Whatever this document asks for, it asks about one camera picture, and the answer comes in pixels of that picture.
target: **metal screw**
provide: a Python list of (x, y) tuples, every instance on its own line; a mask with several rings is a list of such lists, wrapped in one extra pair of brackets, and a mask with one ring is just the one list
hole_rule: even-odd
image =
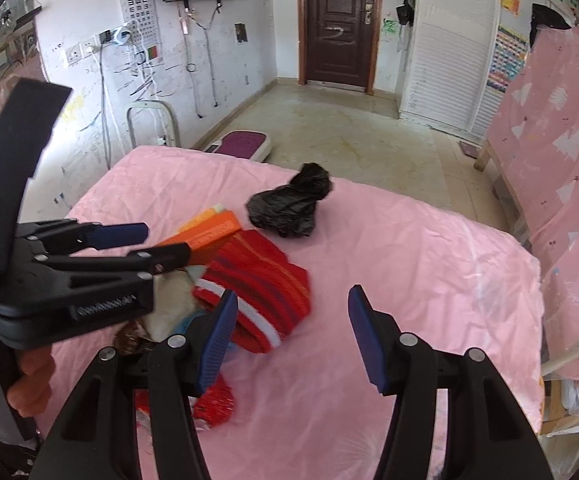
[(101, 361), (109, 361), (112, 357), (116, 355), (116, 350), (111, 346), (106, 346), (98, 353), (98, 358)]
[(414, 334), (410, 334), (409, 332), (401, 334), (398, 340), (401, 342), (402, 345), (405, 346), (416, 346), (418, 345), (418, 338)]
[(476, 361), (477, 363), (485, 361), (485, 352), (480, 348), (471, 348), (469, 352), (467, 352), (467, 355), (472, 361)]
[(174, 334), (167, 340), (167, 346), (170, 348), (180, 348), (187, 342), (184, 335)]

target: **finger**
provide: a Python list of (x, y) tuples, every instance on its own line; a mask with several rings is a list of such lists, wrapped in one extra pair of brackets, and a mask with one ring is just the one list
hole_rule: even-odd
[(41, 415), (42, 412), (47, 408), (48, 402), (50, 402), (50, 397), (52, 396), (52, 389), (47, 386), (41, 393), (41, 396), (36, 399), (31, 404), (20, 408), (18, 412), (21, 416), (36, 416)]
[(32, 375), (43, 368), (50, 359), (52, 359), (52, 346), (44, 346), (21, 352), (18, 365), (23, 374)]
[(54, 360), (51, 360), (32, 375), (23, 376), (7, 391), (10, 406), (18, 410), (38, 399), (50, 382), (54, 369)]

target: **red plastic wrapper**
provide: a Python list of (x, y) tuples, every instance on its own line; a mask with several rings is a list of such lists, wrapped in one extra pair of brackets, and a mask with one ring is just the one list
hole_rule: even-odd
[[(150, 395), (147, 390), (135, 392), (137, 423), (150, 429)], [(197, 430), (209, 430), (230, 420), (234, 411), (232, 389), (222, 375), (200, 399), (190, 397), (192, 416)]]

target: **door frame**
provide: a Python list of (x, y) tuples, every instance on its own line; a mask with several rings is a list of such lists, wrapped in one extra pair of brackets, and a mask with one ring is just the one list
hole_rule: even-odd
[[(374, 94), (374, 78), (378, 58), (378, 40), (380, 38), (380, 17), (383, 0), (374, 0), (374, 28), (372, 30), (369, 51), (369, 71), (365, 93)], [(298, 0), (298, 84), (307, 84), (307, 0)]]

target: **wooden door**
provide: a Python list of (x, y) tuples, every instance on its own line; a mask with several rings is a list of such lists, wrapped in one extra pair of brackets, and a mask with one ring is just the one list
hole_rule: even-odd
[(374, 0), (307, 0), (306, 6), (307, 79), (365, 89)]

